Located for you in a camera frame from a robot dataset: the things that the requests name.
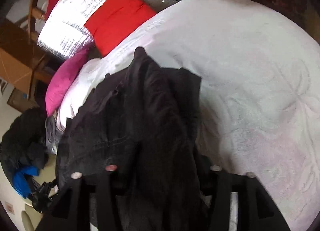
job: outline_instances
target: wall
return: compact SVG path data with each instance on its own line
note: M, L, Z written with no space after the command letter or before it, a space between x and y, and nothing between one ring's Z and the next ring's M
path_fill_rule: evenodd
M24 16L29 14L29 4L30 0L17 0L14 5L11 7L9 13L7 14L6 18L11 22L15 23L19 19L22 19ZM47 10L48 0L38 0L38 8L43 11ZM26 26L27 22L25 21L21 26ZM39 33L43 28L44 23L41 20L36 22L36 31Z
M14 119L21 114L19 111L7 105L7 100L10 97L12 90L13 87L8 85L4 90L3 96L0 96L0 140L2 140L3 134L9 129ZM24 210L25 203L23 198L12 188L4 175L2 167L0 167L0 200L4 207L4 202L8 202L13 205L14 215L11 213L8 213L8 215L16 225L17 229L19 231L24 231L25 229L21 219L21 211Z

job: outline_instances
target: white duvet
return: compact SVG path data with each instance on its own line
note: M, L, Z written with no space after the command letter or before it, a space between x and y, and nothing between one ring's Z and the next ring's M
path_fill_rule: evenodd
M320 211L316 41L249 0L181 1L84 66L62 102L62 125L106 73L130 64L138 46L163 67L202 77L200 151L230 172L255 172L290 229L307 230Z

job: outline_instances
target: metal screw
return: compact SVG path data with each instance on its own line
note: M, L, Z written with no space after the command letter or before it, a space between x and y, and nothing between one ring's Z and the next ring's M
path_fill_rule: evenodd
M78 179L82 177L82 173L73 173L71 174L71 178Z
M222 167L220 165L211 165L210 170L212 170L213 172L220 172L222 171Z
M255 175L254 172L247 172L247 173L246 173L246 176L247 176L248 178L255 178L255 177L256 177L256 175Z

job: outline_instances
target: bed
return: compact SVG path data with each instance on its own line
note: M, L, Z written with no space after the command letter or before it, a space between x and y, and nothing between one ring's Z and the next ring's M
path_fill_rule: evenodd
M319 44L249 0L180 1L105 58L89 61L58 122L80 92L84 102L107 73L127 67L138 46L163 67L202 77L200 152L229 172L255 172L290 229L307 230L320 211ZM79 87L81 78L90 80ZM81 103L68 113L76 114Z

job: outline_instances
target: black jacket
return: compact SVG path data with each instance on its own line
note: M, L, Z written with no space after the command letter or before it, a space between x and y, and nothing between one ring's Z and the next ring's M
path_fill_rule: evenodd
M13 176L19 169L25 166L43 169L48 160L45 153L46 117L40 108L26 110L2 137L0 162L12 186Z
M185 69L160 68L137 48L131 65L107 75L67 122L56 164L60 188L73 172L117 165L120 176L133 176L117 197L124 230L203 229L193 158L200 82Z

